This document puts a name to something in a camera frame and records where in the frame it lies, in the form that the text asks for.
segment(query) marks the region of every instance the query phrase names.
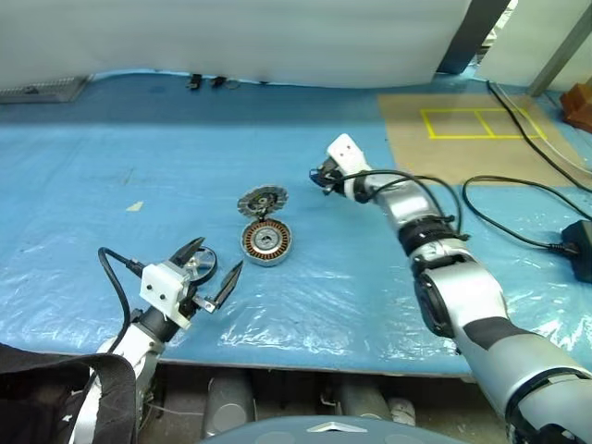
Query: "silver robot arm segment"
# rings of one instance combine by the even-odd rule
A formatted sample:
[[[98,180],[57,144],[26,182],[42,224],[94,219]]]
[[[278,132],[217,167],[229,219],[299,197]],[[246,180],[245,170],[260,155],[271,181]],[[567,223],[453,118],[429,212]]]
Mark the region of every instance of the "silver robot arm segment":
[[[397,179],[396,174],[365,175],[372,168],[347,134],[327,153],[328,160],[311,175],[325,193],[365,203],[373,191]],[[351,175],[356,177],[341,179]],[[495,411],[529,442],[592,443],[592,374],[509,320],[498,281],[417,183],[400,182],[373,201],[409,256],[426,326],[456,342]]]

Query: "metal gear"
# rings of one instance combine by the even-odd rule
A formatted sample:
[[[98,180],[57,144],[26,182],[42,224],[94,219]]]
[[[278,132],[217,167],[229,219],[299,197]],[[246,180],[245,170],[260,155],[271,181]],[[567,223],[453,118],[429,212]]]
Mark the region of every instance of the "metal gear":
[[[288,192],[284,188],[265,185],[247,192],[237,206],[247,217],[265,217],[282,208],[287,200]]]

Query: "black bag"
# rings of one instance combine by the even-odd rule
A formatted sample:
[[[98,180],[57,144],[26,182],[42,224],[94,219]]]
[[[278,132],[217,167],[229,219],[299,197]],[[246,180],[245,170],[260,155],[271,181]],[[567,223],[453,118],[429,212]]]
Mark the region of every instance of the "black bag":
[[[68,444],[89,388],[89,367],[101,380],[93,444],[136,438],[136,377],[114,354],[63,356],[0,344],[0,443]]]

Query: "wire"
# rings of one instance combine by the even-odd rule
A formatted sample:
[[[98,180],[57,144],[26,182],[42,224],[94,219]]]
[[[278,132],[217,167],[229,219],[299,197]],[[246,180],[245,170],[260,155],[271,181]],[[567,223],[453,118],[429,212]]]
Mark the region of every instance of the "wire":
[[[475,208],[475,206],[473,205],[473,203],[469,200],[467,189],[469,188],[469,184],[471,184],[472,182],[488,182],[488,181],[491,181],[491,182],[522,183],[524,185],[529,185],[531,187],[537,187],[537,188],[539,188],[541,190],[548,191],[551,194],[554,194],[555,196],[559,197],[562,201],[564,201],[566,204],[568,204],[569,206],[571,206],[574,211],[576,211],[577,213],[579,213],[581,216],[585,217],[588,220],[592,220],[592,216],[590,214],[588,214],[587,212],[585,212],[582,208],[580,208],[579,206],[577,206],[575,203],[573,203],[571,200],[569,200],[567,197],[565,197],[563,194],[561,194],[557,190],[554,190],[551,187],[548,187],[547,185],[543,185],[542,183],[533,182],[531,180],[506,178],[504,176],[487,176],[487,175],[483,175],[483,176],[474,176],[474,177],[468,179],[462,185],[462,198],[464,199],[464,202],[466,203],[466,205],[471,209],[471,211],[473,211],[473,213],[475,213],[476,215],[478,215],[482,219],[486,220],[487,222],[489,222],[494,227],[501,229],[502,231],[508,233],[509,235],[513,236],[514,238],[516,238],[519,241],[528,243],[528,244],[533,245],[535,247],[545,248],[545,249],[552,250],[552,251],[558,252],[558,253],[577,254],[576,251],[571,250],[569,247],[567,247],[566,245],[563,245],[563,244],[545,243],[545,242],[539,242],[537,240],[528,239],[527,237],[525,237],[525,236],[523,236],[521,234],[518,234],[515,231],[512,231],[511,229],[509,229],[509,228],[505,227],[504,225],[502,225],[500,222],[496,222],[491,217],[486,216],[481,211],[477,210]]]
[[[359,173],[348,174],[348,175],[342,176],[338,179],[333,179],[329,182],[329,184],[345,182],[348,179],[365,178],[367,176],[378,176],[378,175],[385,175],[385,174],[389,174],[391,176],[403,176],[407,180],[411,180],[411,181],[415,182],[417,185],[419,185],[422,188],[422,190],[425,191],[425,194],[427,194],[429,196],[429,198],[434,202],[434,206],[436,207],[436,209],[438,210],[440,215],[444,216],[444,212],[442,211],[442,207],[440,206],[438,199],[436,199],[436,196],[434,195],[434,193],[429,188],[427,188],[427,186],[421,180],[419,180],[416,176],[414,176],[413,174],[405,173],[404,171],[398,171],[396,169],[373,169],[372,171],[360,171]]]
[[[533,150],[536,151],[536,153],[538,155],[540,155],[557,172],[559,172],[566,179],[568,179],[570,182],[572,182],[572,184],[575,185],[577,188],[579,188],[580,190],[584,190],[586,192],[592,193],[592,189],[588,188],[582,182],[580,182],[579,180],[575,179],[571,174],[569,174],[567,171],[565,171],[563,168],[561,168],[559,165],[557,165],[555,162],[553,162],[553,160],[551,160],[548,155],[546,155],[544,152],[542,152],[540,148],[538,148],[538,146],[528,137],[528,134],[526,134],[526,131],[524,130],[524,127],[522,126],[522,124],[520,123],[520,121],[518,120],[518,118],[516,117],[515,113],[508,107],[508,105],[506,105],[506,103],[503,101],[503,99],[500,97],[500,95],[491,86],[491,82],[489,80],[487,81],[487,89],[490,90],[493,93],[493,95],[495,95],[496,99],[498,99],[498,102],[504,107],[504,109],[510,115],[510,118],[512,119],[512,122],[514,122],[514,124],[518,128],[518,130],[522,134],[524,140],[531,146],[531,148]]]
[[[161,412],[170,413],[170,414],[178,414],[182,416],[204,416],[203,413],[199,412],[179,412],[177,410],[166,409],[165,407],[161,407],[160,405],[152,404],[150,402],[146,402],[146,405],[152,407],[155,410],[160,410]]]
[[[107,353],[112,353],[113,350],[117,347],[117,345],[119,345],[119,342],[121,342],[121,340],[123,339],[123,337],[126,334],[126,331],[128,330],[128,327],[130,326],[131,314],[130,314],[130,304],[128,303],[128,297],[126,296],[126,292],[123,290],[123,287],[121,286],[121,282],[119,282],[119,279],[117,279],[117,275],[113,271],[113,268],[111,268],[111,265],[109,264],[109,261],[107,260],[107,256],[111,256],[112,258],[119,261],[123,265],[129,264],[131,262],[131,260],[126,259],[121,254],[115,253],[114,251],[109,250],[108,248],[105,248],[105,247],[99,248],[98,255],[99,255],[99,262],[103,266],[103,269],[105,270],[105,273],[107,274],[107,277],[111,281],[111,284],[113,285],[113,288],[115,289],[115,292],[117,293],[117,297],[119,298],[119,303],[121,304],[121,310],[123,312],[123,324],[121,325],[121,329],[119,330],[119,333],[117,333],[117,337],[115,338],[115,341],[113,342],[113,344],[111,344],[111,346],[109,347],[109,350],[107,350]]]
[[[463,229],[463,206],[461,205],[461,200],[459,199],[459,196],[456,194],[456,191],[451,187],[451,185],[448,182],[446,182],[443,179],[435,178],[433,176],[415,176],[415,177],[420,180],[432,180],[436,183],[439,183],[444,188],[446,188],[446,190],[452,196],[452,199],[454,200],[454,205],[456,206],[456,220],[457,220],[456,232],[458,234],[461,234],[461,230]],[[368,196],[368,200],[374,199],[383,190],[385,190],[393,185],[397,185],[398,183],[406,182],[408,180],[409,179],[407,179],[407,178],[392,180],[391,182],[388,182],[388,183],[382,185],[381,187],[376,188],[374,191],[372,191],[370,193],[370,195]]]
[[[529,121],[528,115],[523,111],[522,108],[518,107],[518,105],[508,96],[508,94],[505,91],[503,91],[503,88],[501,88],[501,86],[499,86],[497,83],[496,83],[496,87],[498,88],[501,95],[503,95],[503,97],[508,101],[508,103],[510,105],[512,105],[514,107],[514,109],[518,110],[518,112],[522,115],[522,117],[524,117],[527,121]],[[530,141],[532,141],[532,138],[530,136],[527,135],[527,137]],[[566,163],[568,163],[569,165],[571,165],[572,167],[574,167],[578,171],[581,171],[584,174],[587,174],[588,176],[592,176],[592,171],[590,171],[587,168],[583,168],[583,167],[577,165],[575,162],[573,162],[572,160],[565,157],[565,155],[562,152],[560,152],[557,148],[555,148],[555,146],[553,146],[551,144],[551,142],[549,142],[547,139],[541,137],[541,140],[543,141],[543,143],[545,143],[548,146],[548,148],[553,153],[555,153],[558,157],[563,159],[563,161],[565,161]]]

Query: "black cable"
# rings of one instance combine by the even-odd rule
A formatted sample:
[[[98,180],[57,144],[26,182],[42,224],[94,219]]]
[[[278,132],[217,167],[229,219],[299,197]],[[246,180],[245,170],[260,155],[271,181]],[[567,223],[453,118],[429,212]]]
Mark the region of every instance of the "black cable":
[[[385,175],[385,174],[389,174],[391,176],[403,176],[407,180],[411,180],[411,181],[415,182],[418,186],[420,186],[422,188],[422,190],[425,191],[425,194],[427,194],[429,196],[429,198],[434,202],[434,206],[436,207],[436,209],[438,210],[440,215],[443,217],[445,216],[444,212],[442,211],[442,207],[440,206],[440,204],[438,202],[438,199],[436,199],[436,196],[434,195],[434,193],[429,188],[427,188],[427,186],[424,184],[424,182],[422,182],[420,179],[418,179],[413,174],[405,173],[404,171],[398,171],[396,169],[373,169],[371,171],[360,171],[359,173],[348,174],[348,175],[342,176],[338,179],[333,179],[329,182],[329,184],[345,182],[348,179],[365,178],[367,176],[377,176],[377,175]]]
[[[582,208],[577,206],[575,203],[573,203],[571,200],[569,200],[563,194],[561,194],[557,190],[552,189],[551,187],[548,187],[547,185],[543,185],[542,183],[533,182],[531,180],[524,180],[524,179],[506,178],[504,176],[489,176],[489,175],[474,176],[474,177],[468,179],[467,181],[465,181],[464,184],[462,185],[462,199],[464,200],[466,205],[471,209],[471,211],[473,211],[473,213],[475,213],[476,215],[478,215],[482,219],[486,220],[494,227],[501,229],[502,231],[508,233],[509,235],[513,236],[514,238],[516,238],[519,241],[528,243],[528,244],[533,245],[535,247],[545,248],[545,249],[548,249],[548,250],[551,250],[551,251],[557,252],[557,253],[571,253],[571,254],[577,253],[573,250],[570,250],[569,247],[567,247],[566,245],[563,245],[563,244],[545,243],[545,242],[539,242],[537,240],[528,239],[527,237],[505,227],[500,222],[496,222],[491,217],[484,215],[481,211],[477,210],[476,207],[473,205],[473,203],[469,200],[467,189],[469,188],[469,184],[471,184],[472,182],[510,182],[510,183],[522,183],[523,185],[537,187],[541,190],[548,191],[551,194],[559,197],[562,201],[564,201],[566,204],[571,206],[573,208],[573,210],[575,210],[581,216],[585,217],[588,220],[592,220],[591,215],[589,215],[587,212],[585,212]]]
[[[456,191],[451,187],[451,185],[448,182],[446,182],[443,179],[436,178],[433,176],[415,176],[415,177],[420,180],[432,180],[436,183],[439,183],[444,188],[446,188],[446,190],[450,193],[450,196],[452,196],[452,199],[454,200],[454,205],[456,206],[456,220],[457,220],[456,232],[458,234],[461,234],[461,230],[463,229],[463,206],[461,205],[461,200],[459,199],[459,196],[456,194]],[[374,191],[372,191],[367,196],[367,199],[369,201],[371,201],[383,190],[391,187],[392,185],[397,185],[398,183],[402,183],[402,182],[406,182],[406,181],[409,181],[409,179],[403,178],[403,179],[392,180],[391,182],[388,182],[388,183],[376,188]]]
[[[549,165],[551,165],[553,167],[553,169],[555,169],[557,172],[559,172],[560,174],[562,174],[566,179],[568,179],[570,182],[572,182],[573,185],[575,185],[577,188],[579,188],[580,190],[584,190],[587,192],[592,192],[591,188],[588,188],[586,185],[584,185],[582,182],[580,182],[579,180],[577,180],[576,178],[574,178],[570,173],[568,173],[567,171],[565,171],[563,168],[561,168],[559,165],[557,165],[548,155],[546,155],[531,139],[530,137],[528,137],[528,134],[526,134],[526,131],[524,130],[524,127],[522,126],[522,124],[520,123],[520,121],[518,120],[518,117],[516,116],[516,114],[512,111],[512,109],[503,101],[503,99],[501,98],[501,96],[498,94],[498,92],[495,90],[495,88],[493,88],[493,86],[491,86],[491,82],[488,80],[487,81],[487,89],[490,90],[493,95],[495,95],[496,99],[498,99],[498,102],[504,107],[504,109],[508,112],[508,114],[510,115],[510,118],[512,119],[512,122],[514,122],[514,124],[516,125],[516,128],[518,128],[518,130],[520,131],[520,133],[522,134],[522,137],[524,138],[524,140],[530,145],[530,147],[536,151],[536,153],[538,155],[540,155]]]
[[[99,248],[98,254],[99,254],[99,262],[103,266],[103,269],[105,270],[105,273],[107,274],[107,277],[111,281],[111,284],[113,285],[113,288],[115,289],[115,292],[117,293],[117,297],[119,298],[119,303],[121,304],[121,310],[123,312],[123,324],[121,325],[121,329],[119,330],[119,333],[117,333],[117,337],[115,338],[115,341],[113,342],[113,344],[111,344],[111,346],[109,347],[109,350],[107,351],[107,353],[111,353],[117,347],[117,345],[119,345],[119,342],[121,342],[121,340],[125,336],[126,331],[128,330],[128,327],[130,326],[131,314],[130,314],[130,303],[128,302],[128,297],[126,296],[126,292],[123,290],[123,287],[121,286],[121,282],[119,282],[119,279],[117,278],[115,272],[113,271],[113,268],[111,268],[111,265],[109,264],[109,261],[107,260],[107,256],[109,255],[109,256],[113,257],[115,260],[119,261],[121,264],[123,264],[125,266],[129,266],[129,264],[132,261],[130,259],[123,257],[121,254],[115,253],[114,251],[109,250],[108,248],[105,248],[105,247]]]

